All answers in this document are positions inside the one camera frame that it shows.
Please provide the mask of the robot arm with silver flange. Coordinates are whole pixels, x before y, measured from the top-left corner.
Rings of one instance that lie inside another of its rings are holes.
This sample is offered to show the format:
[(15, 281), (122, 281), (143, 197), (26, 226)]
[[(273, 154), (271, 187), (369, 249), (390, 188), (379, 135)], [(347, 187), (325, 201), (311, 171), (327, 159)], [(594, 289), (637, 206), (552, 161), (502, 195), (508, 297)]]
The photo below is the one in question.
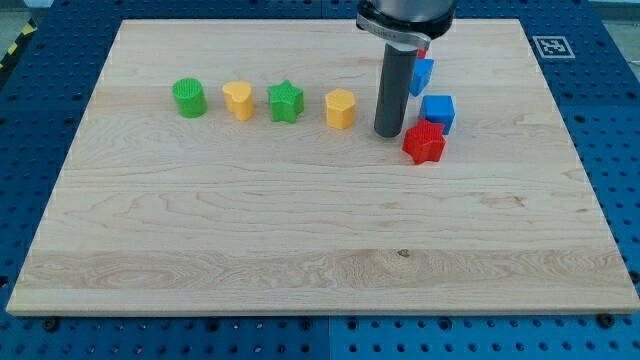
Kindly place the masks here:
[(401, 51), (428, 50), (451, 27), (458, 0), (362, 0), (356, 27)]

